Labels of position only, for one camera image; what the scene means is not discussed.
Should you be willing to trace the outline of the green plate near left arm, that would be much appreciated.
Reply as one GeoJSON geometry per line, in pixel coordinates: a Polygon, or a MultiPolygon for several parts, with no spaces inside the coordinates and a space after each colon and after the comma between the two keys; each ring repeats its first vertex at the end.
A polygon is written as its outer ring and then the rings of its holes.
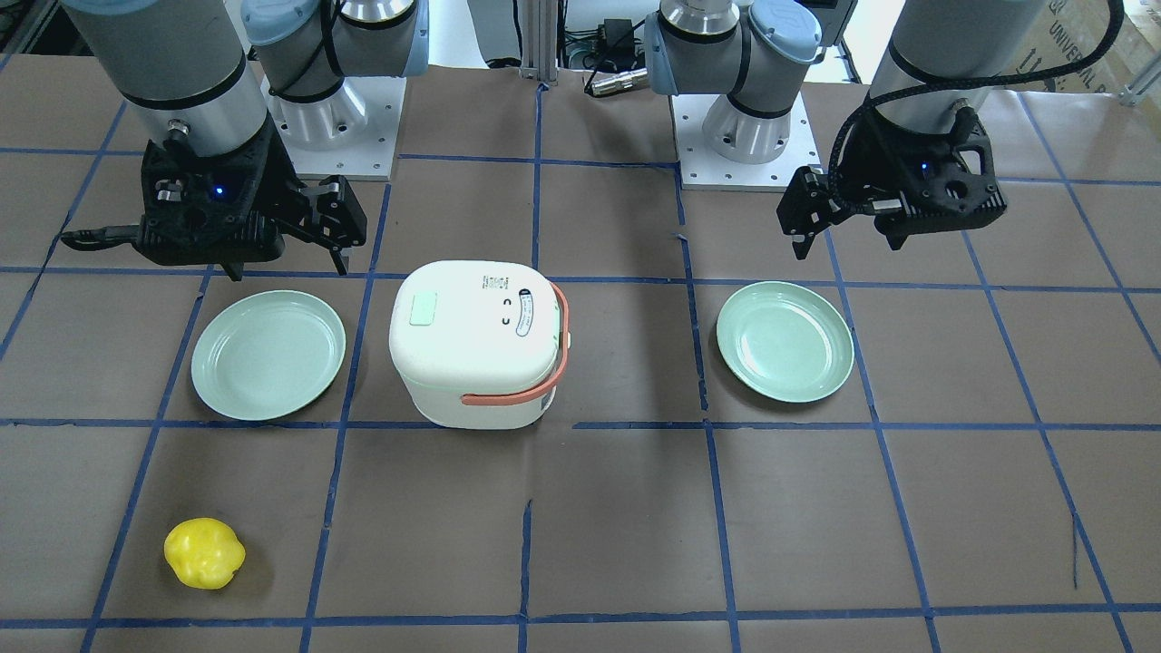
{"type": "Polygon", "coordinates": [[[785,404],[829,397],[854,368],[854,336],[825,297],[796,284],[750,284],[715,324],[726,367],[747,388],[785,404]]]}

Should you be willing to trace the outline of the green plate near right arm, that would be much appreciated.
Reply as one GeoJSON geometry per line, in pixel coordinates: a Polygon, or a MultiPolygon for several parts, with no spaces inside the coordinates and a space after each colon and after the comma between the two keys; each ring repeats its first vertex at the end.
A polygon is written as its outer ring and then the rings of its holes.
{"type": "Polygon", "coordinates": [[[327,302],[304,292],[261,292],[221,310],[200,333],[192,387],[228,418],[274,419],[327,392],[345,356],[345,324],[327,302]]]}

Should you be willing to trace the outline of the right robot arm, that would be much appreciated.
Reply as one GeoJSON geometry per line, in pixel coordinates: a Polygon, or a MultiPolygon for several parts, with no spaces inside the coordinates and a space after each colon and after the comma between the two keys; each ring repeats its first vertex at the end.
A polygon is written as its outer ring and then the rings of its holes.
{"type": "Polygon", "coordinates": [[[75,251],[130,245],[163,266],[277,260],[284,237],[326,249],[336,272],[366,244],[348,178],[307,185],[288,143],[329,148],[369,124],[354,78],[430,62],[426,1],[245,1],[239,37],[219,1],[66,1],[63,10],[150,139],[142,215],[62,234],[75,251]]]}

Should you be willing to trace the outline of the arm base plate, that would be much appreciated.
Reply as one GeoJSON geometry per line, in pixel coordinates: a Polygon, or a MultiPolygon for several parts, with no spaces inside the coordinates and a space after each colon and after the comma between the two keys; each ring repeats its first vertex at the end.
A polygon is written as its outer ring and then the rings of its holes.
{"type": "Polygon", "coordinates": [[[390,181],[406,86],[404,78],[356,77],[320,101],[268,93],[266,103],[300,178],[390,181]]]}
{"type": "Polygon", "coordinates": [[[685,191],[786,191],[796,168],[821,165],[801,98],[773,119],[747,115],[724,95],[677,95],[670,105],[685,191]]]}

